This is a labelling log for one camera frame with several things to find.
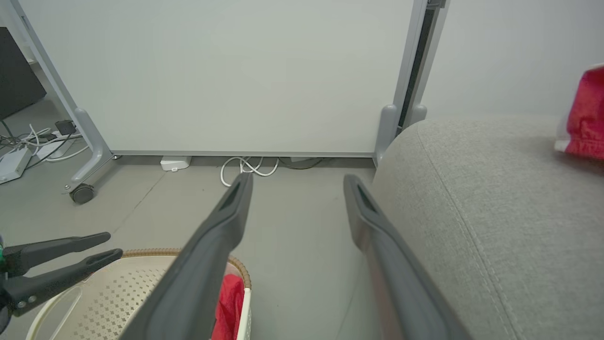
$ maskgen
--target red cloth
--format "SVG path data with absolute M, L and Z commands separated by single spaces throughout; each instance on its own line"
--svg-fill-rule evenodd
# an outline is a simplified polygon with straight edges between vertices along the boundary
M 237 339 L 244 288 L 243 279 L 239 276 L 229 274 L 222 279 L 212 340 Z
M 566 124 L 568 136 L 560 151 L 604 160 L 604 67 L 586 71 L 581 78 Z

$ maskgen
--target gray fabric upholstery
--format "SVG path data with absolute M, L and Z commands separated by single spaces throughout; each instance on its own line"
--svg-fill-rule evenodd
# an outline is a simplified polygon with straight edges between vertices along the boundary
M 604 338 L 604 163 L 555 121 L 423 121 L 389 147 L 380 207 L 475 339 Z

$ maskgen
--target laundry basket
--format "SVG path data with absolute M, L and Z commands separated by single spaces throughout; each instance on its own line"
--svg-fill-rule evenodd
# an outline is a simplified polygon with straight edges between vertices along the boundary
M 179 252 L 180 249 L 125 251 L 119 260 L 49 300 L 37 314 L 26 340 L 118 339 Z M 234 257 L 229 257 L 225 273 L 243 279 L 237 340 L 248 340 L 252 320 L 249 273 Z

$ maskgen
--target floor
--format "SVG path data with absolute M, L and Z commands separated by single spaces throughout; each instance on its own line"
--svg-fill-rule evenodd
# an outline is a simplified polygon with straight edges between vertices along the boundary
M 27 132 L 30 122 L 36 128 L 51 127 L 62 113 L 44 102 L 15 114 L 7 124 L 18 134 Z M 63 162 L 43 163 L 0 186 L 0 233 L 8 246 L 112 234 L 107 243 L 36 267 L 28 276 L 115 247 L 181 247 L 226 190 L 219 178 L 226 158 L 194 157 L 189 168 L 172 173 L 161 169 L 160 157 L 124 156 L 95 174 L 90 184 L 97 196 L 79 206 L 61 189 L 90 155 L 85 151 Z M 266 161 L 263 170 L 273 162 Z M 227 180 L 238 171 L 232 162 Z M 350 238 L 342 180 L 356 174 L 370 183 L 374 171 L 368 159 L 332 159 L 312 169 L 279 167 L 270 177 L 254 178 L 245 235 L 233 252 L 252 279 L 252 338 L 370 338 L 375 329 L 369 320 L 368 276 Z M 35 312 L 14 318 L 0 339 L 24 339 L 34 317 Z

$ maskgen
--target basket rim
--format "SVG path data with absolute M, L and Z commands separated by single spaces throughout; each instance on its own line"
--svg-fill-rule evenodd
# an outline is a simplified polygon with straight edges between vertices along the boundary
M 121 258 L 127 257 L 145 257 L 145 256 L 178 256 L 181 253 L 181 248 L 146 248 L 125 250 Z M 249 277 L 249 272 L 238 258 L 229 255 L 228 262 L 235 266 L 243 277 L 243 285 L 245 288 L 252 289 L 252 280 Z

